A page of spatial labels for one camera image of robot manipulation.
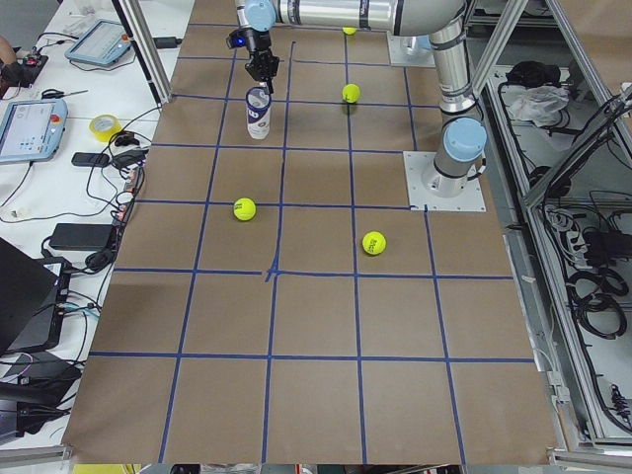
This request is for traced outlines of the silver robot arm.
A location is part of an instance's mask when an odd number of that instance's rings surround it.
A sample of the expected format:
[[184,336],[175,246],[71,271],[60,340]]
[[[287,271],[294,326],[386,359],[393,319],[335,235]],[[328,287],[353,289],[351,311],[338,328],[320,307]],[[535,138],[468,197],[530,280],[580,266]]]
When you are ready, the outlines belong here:
[[453,198],[478,178],[469,172],[483,153],[487,132],[472,116],[477,100],[469,72],[463,1],[237,1],[235,8],[238,28],[226,38],[227,46],[246,48],[245,69],[269,93],[274,91],[279,64],[271,39],[276,24],[353,27],[394,37],[427,36],[441,93],[443,126],[439,150],[422,173],[423,183],[434,195]]

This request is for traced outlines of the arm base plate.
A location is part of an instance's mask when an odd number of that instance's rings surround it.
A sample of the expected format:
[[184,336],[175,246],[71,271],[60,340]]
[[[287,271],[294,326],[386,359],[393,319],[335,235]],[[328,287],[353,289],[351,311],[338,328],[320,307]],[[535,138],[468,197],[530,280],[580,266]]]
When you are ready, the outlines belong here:
[[392,66],[435,68],[428,35],[401,37],[388,33],[387,43]]
[[435,152],[403,153],[409,207],[417,211],[485,212],[478,178],[470,167],[465,177],[452,179],[435,168]]

